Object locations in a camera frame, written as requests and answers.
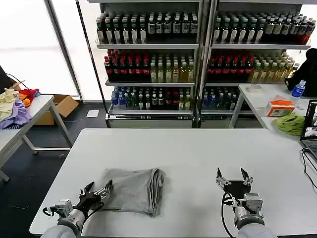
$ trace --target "red cloth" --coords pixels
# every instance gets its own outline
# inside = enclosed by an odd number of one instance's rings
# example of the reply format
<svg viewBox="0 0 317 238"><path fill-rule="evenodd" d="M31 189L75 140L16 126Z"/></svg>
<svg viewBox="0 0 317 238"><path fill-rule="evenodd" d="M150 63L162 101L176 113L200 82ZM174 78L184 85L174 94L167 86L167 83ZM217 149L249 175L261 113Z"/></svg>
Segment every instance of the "red cloth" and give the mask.
<svg viewBox="0 0 317 238"><path fill-rule="evenodd" d="M33 99L34 99L34 94L39 91L38 89L23 89L20 90L19 92L26 95L26 98L30 100L30 103L32 103Z"/></svg>

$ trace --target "black bag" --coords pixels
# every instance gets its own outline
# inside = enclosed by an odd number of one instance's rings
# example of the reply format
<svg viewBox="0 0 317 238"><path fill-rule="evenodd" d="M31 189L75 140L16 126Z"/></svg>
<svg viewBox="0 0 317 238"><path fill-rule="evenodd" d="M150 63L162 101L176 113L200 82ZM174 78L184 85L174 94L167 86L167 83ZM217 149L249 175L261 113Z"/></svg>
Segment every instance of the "black bag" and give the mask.
<svg viewBox="0 0 317 238"><path fill-rule="evenodd" d="M306 81L303 96L317 97L317 49L309 49L306 52L306 61L291 78L286 78L284 82L291 91L301 80Z"/></svg>
<svg viewBox="0 0 317 238"><path fill-rule="evenodd" d="M7 76L0 66L0 94L4 92L5 88L13 86L13 80Z"/></svg>

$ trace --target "power cord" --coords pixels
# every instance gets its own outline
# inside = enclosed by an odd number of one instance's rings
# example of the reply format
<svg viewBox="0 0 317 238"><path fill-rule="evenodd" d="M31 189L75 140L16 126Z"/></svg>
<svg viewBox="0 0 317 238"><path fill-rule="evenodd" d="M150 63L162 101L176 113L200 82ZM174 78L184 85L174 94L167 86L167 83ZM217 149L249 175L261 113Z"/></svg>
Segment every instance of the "power cord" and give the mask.
<svg viewBox="0 0 317 238"><path fill-rule="evenodd" d="M309 178L309 180L311 181L312 185L317 189L317 186L315 185L313 179L309 176L309 174L306 172L306 161L304 158L304 155L306 157L306 159L308 159L308 161L310 162L310 164L313 166L313 168L315 169L315 171L317 172L317 168L315 167L315 165L312 163L312 161L310 160L310 158L307 156L306 154L307 148L303 148L302 149L302 157L303 157L303 163L304 163L304 174Z"/></svg>
<svg viewBox="0 0 317 238"><path fill-rule="evenodd" d="M226 230L227 234L231 237L231 238L234 238L234 236L230 233L230 231L228 230L228 227L224 221L224 216L223 216L223 205L232 205L232 202L230 204L229 200L232 200L233 202L233 199L232 199L232 196L229 192L225 192L224 195L222 196L222 201L221 201L221 220L222 220L222 224L223 224L223 227L224 229Z"/></svg>

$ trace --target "green cloth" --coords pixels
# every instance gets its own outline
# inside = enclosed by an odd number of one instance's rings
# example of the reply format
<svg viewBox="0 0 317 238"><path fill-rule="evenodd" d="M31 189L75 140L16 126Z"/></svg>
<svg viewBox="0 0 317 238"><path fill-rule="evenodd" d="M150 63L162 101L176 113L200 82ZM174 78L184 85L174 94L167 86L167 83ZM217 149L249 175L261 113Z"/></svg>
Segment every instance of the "green cloth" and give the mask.
<svg viewBox="0 0 317 238"><path fill-rule="evenodd" d="M297 115L296 113L291 113L289 115L283 116L279 119L274 120L274 124L278 128L285 131L290 135L301 135L304 127L305 117L302 115Z"/></svg>

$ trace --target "laptop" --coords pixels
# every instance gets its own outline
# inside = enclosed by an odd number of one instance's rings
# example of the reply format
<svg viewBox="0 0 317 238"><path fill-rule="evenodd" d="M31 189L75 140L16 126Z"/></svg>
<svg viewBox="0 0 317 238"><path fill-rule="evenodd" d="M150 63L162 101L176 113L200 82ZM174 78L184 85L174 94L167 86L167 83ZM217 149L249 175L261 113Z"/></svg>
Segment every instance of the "laptop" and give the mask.
<svg viewBox="0 0 317 238"><path fill-rule="evenodd" d="M309 100L300 141L317 159L317 100Z"/></svg>

